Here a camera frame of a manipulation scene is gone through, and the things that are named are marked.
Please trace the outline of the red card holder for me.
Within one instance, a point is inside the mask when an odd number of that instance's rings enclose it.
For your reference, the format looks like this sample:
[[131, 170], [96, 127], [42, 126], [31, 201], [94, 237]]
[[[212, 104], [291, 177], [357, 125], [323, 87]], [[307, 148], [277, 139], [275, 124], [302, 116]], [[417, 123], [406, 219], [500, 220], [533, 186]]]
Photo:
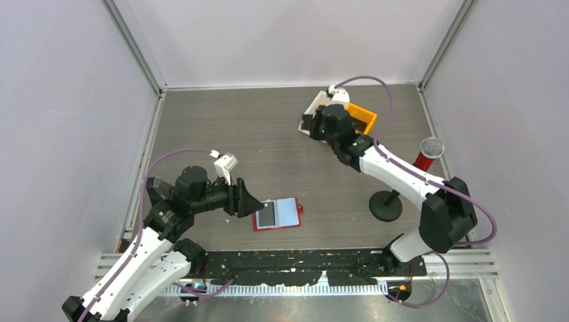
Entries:
[[270, 231], [301, 226], [301, 216], [304, 213], [304, 208], [302, 204], [300, 204], [298, 198], [290, 197], [284, 199], [268, 199], [262, 202], [264, 204], [267, 202], [274, 203], [276, 224], [272, 227], [258, 227], [257, 211], [252, 215], [253, 231]]

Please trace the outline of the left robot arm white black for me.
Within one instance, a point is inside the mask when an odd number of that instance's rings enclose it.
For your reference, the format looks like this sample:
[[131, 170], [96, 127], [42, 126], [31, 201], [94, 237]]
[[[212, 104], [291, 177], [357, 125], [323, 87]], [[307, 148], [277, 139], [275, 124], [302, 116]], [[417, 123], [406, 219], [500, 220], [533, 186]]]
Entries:
[[69, 321], [134, 321], [163, 290], [186, 275], [196, 278], [206, 267], [205, 250], [181, 236], [200, 213], [223, 209], [228, 215], [246, 217], [264, 203], [236, 182], [189, 166], [174, 184], [149, 178], [146, 190], [152, 207], [142, 230], [119, 260], [83, 296], [70, 296], [62, 306]]

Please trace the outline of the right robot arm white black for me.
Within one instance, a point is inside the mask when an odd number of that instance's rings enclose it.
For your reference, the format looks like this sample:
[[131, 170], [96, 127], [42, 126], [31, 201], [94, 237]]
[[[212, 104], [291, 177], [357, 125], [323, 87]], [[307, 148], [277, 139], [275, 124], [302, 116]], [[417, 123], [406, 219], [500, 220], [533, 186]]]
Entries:
[[446, 253], [476, 227], [478, 219], [466, 200], [468, 187], [463, 180], [432, 176], [376, 146], [372, 137], [356, 133], [343, 105], [308, 108], [299, 129], [327, 143], [342, 164], [389, 185], [421, 211], [418, 228], [384, 249], [383, 266], [389, 274], [402, 274], [417, 256]]

